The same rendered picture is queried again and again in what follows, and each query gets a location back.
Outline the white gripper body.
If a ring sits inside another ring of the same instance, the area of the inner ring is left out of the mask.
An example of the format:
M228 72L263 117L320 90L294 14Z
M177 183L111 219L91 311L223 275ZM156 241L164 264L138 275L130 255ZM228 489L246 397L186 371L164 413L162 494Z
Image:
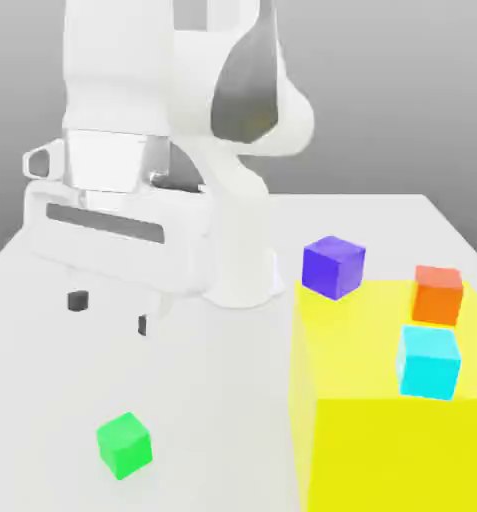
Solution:
M35 254L165 294L208 289L213 257L207 195L147 188L94 195L87 208L79 198L60 182L28 184L23 235Z

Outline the small cyan cube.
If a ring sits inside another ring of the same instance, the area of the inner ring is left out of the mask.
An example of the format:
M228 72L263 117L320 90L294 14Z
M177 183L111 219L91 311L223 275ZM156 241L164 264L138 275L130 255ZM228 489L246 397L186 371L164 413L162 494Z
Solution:
M402 396L451 401L462 365L455 332L403 325L395 365Z

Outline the small orange cube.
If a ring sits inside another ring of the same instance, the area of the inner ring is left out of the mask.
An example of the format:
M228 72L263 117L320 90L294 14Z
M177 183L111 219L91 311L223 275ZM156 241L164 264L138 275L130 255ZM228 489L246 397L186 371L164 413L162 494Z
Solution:
M462 274L454 268L417 265L413 284L413 321L455 326L464 295Z

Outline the large yellow box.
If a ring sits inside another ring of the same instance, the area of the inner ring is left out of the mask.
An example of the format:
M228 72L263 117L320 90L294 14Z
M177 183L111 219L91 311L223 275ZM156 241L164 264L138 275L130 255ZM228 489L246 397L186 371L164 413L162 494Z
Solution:
M301 512L477 512L477 292L464 289L450 401L398 392L408 281L332 301L295 289L289 412Z

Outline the small green cube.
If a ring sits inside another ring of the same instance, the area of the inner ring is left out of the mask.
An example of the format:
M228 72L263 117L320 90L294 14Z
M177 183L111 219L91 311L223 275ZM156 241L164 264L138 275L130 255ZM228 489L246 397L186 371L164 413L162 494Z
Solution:
M122 480L153 460L149 430L131 412L96 430L100 457L117 480Z

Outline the small purple cube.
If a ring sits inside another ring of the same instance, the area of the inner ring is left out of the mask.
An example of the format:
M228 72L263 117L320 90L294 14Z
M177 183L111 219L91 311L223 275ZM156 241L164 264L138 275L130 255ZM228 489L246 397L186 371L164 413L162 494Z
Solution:
M302 285L324 297L340 300L362 283L366 249L335 236L304 247Z

